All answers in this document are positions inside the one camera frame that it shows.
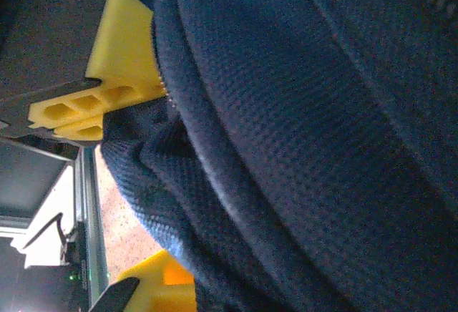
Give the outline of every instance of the floor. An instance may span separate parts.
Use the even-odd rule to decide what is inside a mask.
[[[99,148],[95,154],[109,281],[113,283],[122,271],[154,255],[161,247],[122,199]]]

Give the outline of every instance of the metal frame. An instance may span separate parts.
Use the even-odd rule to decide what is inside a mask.
[[[31,222],[31,218],[9,217],[0,215],[0,228],[17,228],[26,230]]]
[[[32,151],[32,152],[38,153],[40,155],[44,155],[44,156],[47,156],[47,157],[54,158],[56,160],[61,160],[61,161],[65,161],[65,162],[74,162],[74,160],[73,160],[74,158],[68,158],[68,157],[65,157],[65,156],[62,156],[62,155],[58,155],[58,154],[53,153],[53,152],[49,152],[49,151],[46,151],[46,150],[41,150],[41,149],[39,149],[37,147],[26,145],[23,142],[20,142],[18,140],[5,138],[5,137],[0,137],[0,142],[3,142],[4,144],[7,144],[7,145],[20,147],[21,149],[24,149],[24,150],[27,150],[27,151]]]
[[[86,235],[86,270],[91,306],[108,286],[107,259],[100,215],[99,189],[93,148],[81,149],[75,161],[75,216]]]
[[[5,228],[0,227],[0,238],[13,238],[16,235],[25,235],[26,230],[23,228]]]

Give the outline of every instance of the gray panel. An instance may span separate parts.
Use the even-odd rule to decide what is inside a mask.
[[[24,271],[26,256],[9,244],[10,238],[0,237],[0,311],[10,311],[19,289],[19,273]]]
[[[85,79],[106,0],[5,0],[0,11],[0,135],[19,137],[29,105],[99,85]]]
[[[0,142],[0,215],[32,218],[66,164]]]

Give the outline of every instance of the white surface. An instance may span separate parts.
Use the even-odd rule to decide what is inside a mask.
[[[26,255],[25,268],[31,265],[60,265],[61,241],[57,224],[50,225],[28,248],[23,247],[38,231],[58,213],[63,213],[61,226],[64,234],[74,227],[74,178],[73,167],[67,166],[39,208],[29,228],[23,235],[16,235],[11,246]]]

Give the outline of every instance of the dark blue fabric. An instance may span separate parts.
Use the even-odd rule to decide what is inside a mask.
[[[210,300],[238,311],[455,309],[445,135],[457,116],[445,92],[457,58],[434,19],[414,0],[153,9],[173,102],[108,115],[102,153]]]

